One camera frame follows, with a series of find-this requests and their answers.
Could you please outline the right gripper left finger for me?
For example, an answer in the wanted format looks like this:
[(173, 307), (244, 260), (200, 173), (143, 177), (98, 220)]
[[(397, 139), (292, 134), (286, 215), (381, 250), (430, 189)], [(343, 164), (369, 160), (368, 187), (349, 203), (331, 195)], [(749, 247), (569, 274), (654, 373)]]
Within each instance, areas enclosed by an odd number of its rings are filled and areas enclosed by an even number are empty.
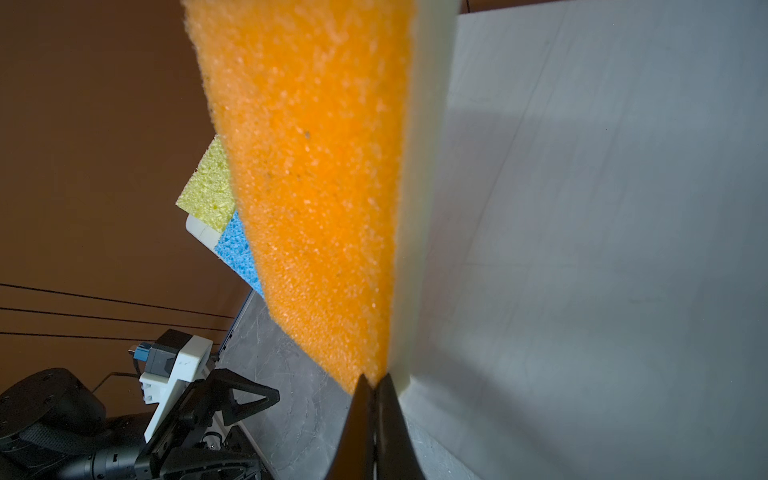
[(374, 479), (375, 423), (375, 391), (361, 375), (326, 480)]

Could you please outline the light blue sponge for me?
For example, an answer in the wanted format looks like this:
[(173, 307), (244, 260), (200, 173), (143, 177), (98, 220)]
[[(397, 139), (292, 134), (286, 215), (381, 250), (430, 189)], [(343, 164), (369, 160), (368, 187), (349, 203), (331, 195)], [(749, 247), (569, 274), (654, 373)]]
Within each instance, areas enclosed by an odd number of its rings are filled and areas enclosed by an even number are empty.
[(245, 235), (244, 225), (235, 212), (215, 245), (214, 252), (238, 274), (256, 293), (264, 291), (256, 271), (253, 254)]

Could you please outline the yellow green sponge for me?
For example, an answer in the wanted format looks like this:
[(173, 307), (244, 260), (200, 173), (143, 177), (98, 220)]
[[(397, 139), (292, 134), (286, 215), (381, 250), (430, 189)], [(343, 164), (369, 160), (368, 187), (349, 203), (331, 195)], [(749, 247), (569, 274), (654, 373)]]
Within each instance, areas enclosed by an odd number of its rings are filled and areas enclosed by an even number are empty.
[(216, 135), (175, 205), (222, 234), (236, 210), (228, 157)]

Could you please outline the orange sponge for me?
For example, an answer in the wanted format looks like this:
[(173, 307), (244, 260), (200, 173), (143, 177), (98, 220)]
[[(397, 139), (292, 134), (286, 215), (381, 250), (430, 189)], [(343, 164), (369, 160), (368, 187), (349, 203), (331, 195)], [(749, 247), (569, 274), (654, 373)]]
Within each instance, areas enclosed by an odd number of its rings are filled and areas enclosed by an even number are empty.
[(188, 1), (272, 319), (345, 391), (410, 381), (455, 1)]

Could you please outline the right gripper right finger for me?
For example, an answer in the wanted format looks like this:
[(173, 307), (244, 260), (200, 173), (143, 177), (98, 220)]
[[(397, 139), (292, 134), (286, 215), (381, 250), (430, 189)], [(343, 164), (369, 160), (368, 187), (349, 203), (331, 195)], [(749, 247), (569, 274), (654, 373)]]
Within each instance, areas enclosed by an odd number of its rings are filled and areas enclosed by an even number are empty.
[(390, 374), (375, 390), (375, 471), (379, 480), (425, 480)]

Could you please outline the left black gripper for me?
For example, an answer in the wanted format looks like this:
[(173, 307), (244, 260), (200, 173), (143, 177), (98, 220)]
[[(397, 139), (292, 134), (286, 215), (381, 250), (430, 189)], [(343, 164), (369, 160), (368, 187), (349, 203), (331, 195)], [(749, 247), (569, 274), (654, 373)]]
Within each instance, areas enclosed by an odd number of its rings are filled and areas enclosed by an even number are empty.
[(4, 479), (261, 479), (255, 455), (204, 442), (215, 413), (227, 427), (280, 401), (277, 389), (213, 370), (176, 401), (150, 442), (146, 414), (109, 418), (69, 370), (33, 374), (1, 395)]

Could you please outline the white two-tier shelf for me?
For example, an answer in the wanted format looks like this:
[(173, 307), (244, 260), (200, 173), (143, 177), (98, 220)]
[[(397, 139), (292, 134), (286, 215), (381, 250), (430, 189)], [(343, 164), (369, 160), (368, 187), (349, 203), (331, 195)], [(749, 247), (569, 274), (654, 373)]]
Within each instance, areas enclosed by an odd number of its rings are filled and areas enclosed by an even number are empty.
[(461, 16), (426, 266), (428, 478), (765, 478), (766, 3)]

